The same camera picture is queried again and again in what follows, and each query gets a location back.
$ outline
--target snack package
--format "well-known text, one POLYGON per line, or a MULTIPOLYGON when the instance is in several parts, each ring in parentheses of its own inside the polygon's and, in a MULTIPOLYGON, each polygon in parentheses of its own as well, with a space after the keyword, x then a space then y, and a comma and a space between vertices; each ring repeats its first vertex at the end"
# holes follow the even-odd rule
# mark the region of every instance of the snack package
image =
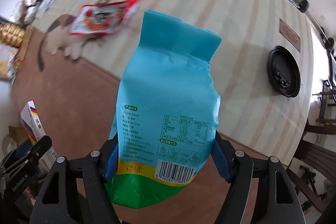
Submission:
POLYGON ((220 96, 209 62, 220 42, 208 30, 145 12, 109 137, 118 132, 118 169, 106 184, 112 203, 142 208, 161 202, 204 165, 218 125, 220 96))
POLYGON ((12 67, 15 56, 19 50, 0 43, 0 79, 10 79, 15 71, 12 67))
POLYGON ((140 1, 83 5, 72 23, 70 35, 113 34, 135 13, 140 1))

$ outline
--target cardboard box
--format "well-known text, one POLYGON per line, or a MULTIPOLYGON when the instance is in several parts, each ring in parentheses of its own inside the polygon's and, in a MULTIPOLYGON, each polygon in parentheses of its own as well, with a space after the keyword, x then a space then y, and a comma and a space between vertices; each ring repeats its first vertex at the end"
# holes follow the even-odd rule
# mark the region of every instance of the cardboard box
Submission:
POLYGON ((26 57, 28 46, 29 46, 34 30, 35 30, 35 27, 33 25, 29 25, 26 28, 26 33, 22 40, 21 49, 18 54, 21 61, 23 61, 26 57))
MULTIPOLYGON (((33 101, 29 101, 21 112, 21 119, 27 135, 34 145, 37 141, 46 135, 41 125, 40 118, 37 114, 35 105, 33 101)), ((57 159, 57 154, 53 147, 51 147, 40 159, 42 163, 45 165, 47 170, 50 170, 53 163, 57 159)))

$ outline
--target barcode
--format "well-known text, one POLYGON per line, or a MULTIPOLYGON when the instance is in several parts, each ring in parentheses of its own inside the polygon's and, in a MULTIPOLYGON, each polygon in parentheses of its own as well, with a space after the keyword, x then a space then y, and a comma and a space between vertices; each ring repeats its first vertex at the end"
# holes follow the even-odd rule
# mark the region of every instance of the barcode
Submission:
POLYGON ((174 183, 188 183, 194 174, 194 168, 158 160, 155 177, 174 183))
POLYGON ((49 151, 51 151, 51 154, 52 154, 52 156, 55 158, 55 160, 58 158, 58 156, 57 156, 57 154, 56 154, 56 152, 55 152, 55 150, 54 149, 50 149, 49 151))

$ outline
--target wooden table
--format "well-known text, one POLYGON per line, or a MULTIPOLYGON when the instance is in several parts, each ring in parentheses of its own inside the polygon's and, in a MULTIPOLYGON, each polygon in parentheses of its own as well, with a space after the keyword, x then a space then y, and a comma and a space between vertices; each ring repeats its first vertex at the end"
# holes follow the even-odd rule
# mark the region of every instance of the wooden table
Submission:
MULTIPOLYGON (((76 14, 97 0, 56 0, 35 26, 46 31, 61 14, 76 14)), ((313 68, 310 26, 287 0, 143 0, 128 26, 107 37, 103 47, 89 43, 83 58, 121 78, 139 41, 143 12, 157 10, 222 37, 211 61, 214 87, 221 95, 218 131, 288 165, 305 126, 313 68), (279 33, 280 19, 301 39, 301 52, 279 33), (268 54, 276 45, 296 59, 301 89, 296 98, 278 95, 268 81, 268 54)))

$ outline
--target cooking instruction icons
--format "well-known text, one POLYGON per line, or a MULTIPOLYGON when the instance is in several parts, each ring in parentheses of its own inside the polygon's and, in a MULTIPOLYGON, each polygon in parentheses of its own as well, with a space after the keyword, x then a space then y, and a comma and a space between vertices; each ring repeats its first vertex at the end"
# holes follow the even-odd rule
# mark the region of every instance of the cooking instruction icons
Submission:
POLYGON ((159 144, 157 155, 165 159, 171 159, 192 165, 198 165, 201 158, 201 153, 171 147, 165 144, 159 144))

